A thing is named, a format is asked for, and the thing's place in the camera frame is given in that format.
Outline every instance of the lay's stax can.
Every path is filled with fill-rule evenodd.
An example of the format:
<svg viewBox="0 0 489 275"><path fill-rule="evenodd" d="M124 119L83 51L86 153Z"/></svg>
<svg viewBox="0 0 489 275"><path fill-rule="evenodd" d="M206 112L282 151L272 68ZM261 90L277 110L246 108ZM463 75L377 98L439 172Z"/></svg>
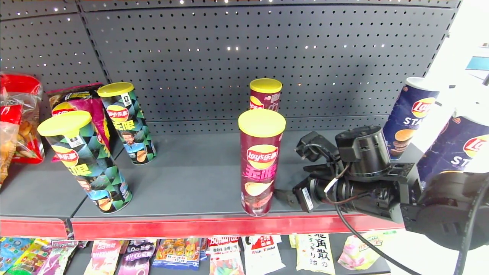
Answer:
<svg viewBox="0 0 489 275"><path fill-rule="evenodd" d="M103 213L114 213L133 198L111 153L86 111L48 118L38 127L61 162Z"/></svg>
<svg viewBox="0 0 489 275"><path fill-rule="evenodd" d="M383 127L392 160L400 159L440 93L422 77L408 77Z"/></svg>
<svg viewBox="0 0 489 275"><path fill-rule="evenodd" d="M241 205L254 217L270 211L285 118L272 110L255 109L240 115Z"/></svg>
<svg viewBox="0 0 489 275"><path fill-rule="evenodd" d="M152 161L156 157L156 149L134 86L128 82L117 82L101 87L97 93L133 163L140 165Z"/></svg>
<svg viewBox="0 0 489 275"><path fill-rule="evenodd" d="M447 172L462 172L489 140L487 107L469 104L456 108L435 142L418 162L422 186Z"/></svg>
<svg viewBox="0 0 489 275"><path fill-rule="evenodd" d="M249 109L278 111L282 83L276 79L259 78L249 83Z"/></svg>

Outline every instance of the snack package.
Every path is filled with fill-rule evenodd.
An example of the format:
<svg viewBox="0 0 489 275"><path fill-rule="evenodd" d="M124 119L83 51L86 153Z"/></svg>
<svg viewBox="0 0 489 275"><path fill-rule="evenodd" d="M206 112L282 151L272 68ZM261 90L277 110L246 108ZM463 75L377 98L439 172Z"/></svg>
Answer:
<svg viewBox="0 0 489 275"><path fill-rule="evenodd" d="M0 187L8 175L8 167L15 154L22 105L0 107Z"/></svg>
<svg viewBox="0 0 489 275"><path fill-rule="evenodd" d="M42 85L36 78L25 74L0 72L0 78L1 104L22 105L22 121L12 162L41 163L44 160L44 148L37 126Z"/></svg>
<svg viewBox="0 0 489 275"><path fill-rule="evenodd" d="M78 241L69 240L53 245L51 253L37 275L63 275L77 246Z"/></svg>
<svg viewBox="0 0 489 275"><path fill-rule="evenodd" d="M209 238L210 275L245 275L238 241L230 236Z"/></svg>
<svg viewBox="0 0 489 275"><path fill-rule="evenodd" d="M276 239L276 236L241 238L247 275L265 275L285 267L275 242Z"/></svg>
<svg viewBox="0 0 489 275"><path fill-rule="evenodd" d="M160 240L153 267L198 270L201 241L200 238Z"/></svg>
<svg viewBox="0 0 489 275"><path fill-rule="evenodd" d="M200 242L200 260L204 261L207 260L207 249L208 249L208 242L209 239L203 238L202 241Z"/></svg>
<svg viewBox="0 0 489 275"><path fill-rule="evenodd" d="M66 112L81 110L87 111L92 117L92 122L97 130L97 139L109 148L110 134L105 118L104 105L97 94L98 88L102 83L93 83L69 87L66 89L47 92L51 115L56 116ZM52 161L59 161L59 157L54 155Z"/></svg>
<svg viewBox="0 0 489 275"><path fill-rule="evenodd" d="M156 239L132 240L122 256L118 275L147 275L150 259L156 248Z"/></svg>
<svg viewBox="0 0 489 275"><path fill-rule="evenodd" d="M391 239L395 233L395 230L369 231L361 235L374 246L381 247L385 244L385 241ZM349 270L366 270L369 269L378 258L379 254L369 248L355 235L351 235L346 239L343 253L338 259L338 263Z"/></svg>
<svg viewBox="0 0 489 275"><path fill-rule="evenodd" d="M0 238L0 275L14 265L33 241L34 239L27 238Z"/></svg>
<svg viewBox="0 0 489 275"><path fill-rule="evenodd" d="M7 273L12 275L35 275L43 266L50 252L51 246L48 240L35 239Z"/></svg>
<svg viewBox="0 0 489 275"><path fill-rule="evenodd" d="M124 241L94 241L91 259L83 275L113 275Z"/></svg>
<svg viewBox="0 0 489 275"><path fill-rule="evenodd" d="M299 234L295 236L296 270L309 270L335 275L333 255L328 234Z"/></svg>

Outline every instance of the robotic arm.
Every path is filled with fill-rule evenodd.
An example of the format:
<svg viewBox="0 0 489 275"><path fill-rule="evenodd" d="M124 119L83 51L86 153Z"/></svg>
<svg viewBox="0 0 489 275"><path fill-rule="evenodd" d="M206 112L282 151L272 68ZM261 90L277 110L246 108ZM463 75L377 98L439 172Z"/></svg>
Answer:
<svg viewBox="0 0 489 275"><path fill-rule="evenodd" d="M295 151L302 159L324 157L326 163L305 166L309 176L292 191L276 190L279 200L309 213L330 204L338 211L404 223L406 230L452 250L489 243L489 173L441 173L422 190L415 163L390 163L379 126L347 130L335 141L337 147L316 132L300 139ZM468 222L473 222L471 236Z"/></svg>

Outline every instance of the red shelf edge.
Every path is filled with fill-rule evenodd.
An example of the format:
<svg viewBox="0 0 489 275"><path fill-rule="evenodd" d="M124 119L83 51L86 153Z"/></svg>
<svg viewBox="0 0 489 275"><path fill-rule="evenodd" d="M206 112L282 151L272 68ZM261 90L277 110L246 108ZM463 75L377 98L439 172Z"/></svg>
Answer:
<svg viewBox="0 0 489 275"><path fill-rule="evenodd" d="M56 218L0 217L0 235L8 237L68 239L65 223Z"/></svg>
<svg viewBox="0 0 489 275"><path fill-rule="evenodd" d="M345 215L357 231L400 229L402 224L363 214ZM287 235L292 233L345 233L349 230L337 215L233 217L194 220L72 219L76 240L208 237L215 235Z"/></svg>

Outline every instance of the yellow plastic lid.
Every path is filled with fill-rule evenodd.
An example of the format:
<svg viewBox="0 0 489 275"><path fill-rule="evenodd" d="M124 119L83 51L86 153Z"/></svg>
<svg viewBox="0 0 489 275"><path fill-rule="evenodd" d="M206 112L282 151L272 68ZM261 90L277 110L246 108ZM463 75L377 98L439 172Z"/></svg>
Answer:
<svg viewBox="0 0 489 275"><path fill-rule="evenodd" d="M282 83L276 79L258 78L249 83L253 91L262 93L276 93L282 89Z"/></svg>
<svg viewBox="0 0 489 275"><path fill-rule="evenodd" d="M97 94L100 97L111 97L121 95L134 90L134 85L129 82L116 82L100 87Z"/></svg>
<svg viewBox="0 0 489 275"><path fill-rule="evenodd" d="M272 110L253 109L238 118L240 130L252 137L271 138L285 130L285 118Z"/></svg>
<svg viewBox="0 0 489 275"><path fill-rule="evenodd" d="M37 131L44 137L65 136L78 132L90 121L91 115L89 112L72 111L46 119L39 124Z"/></svg>

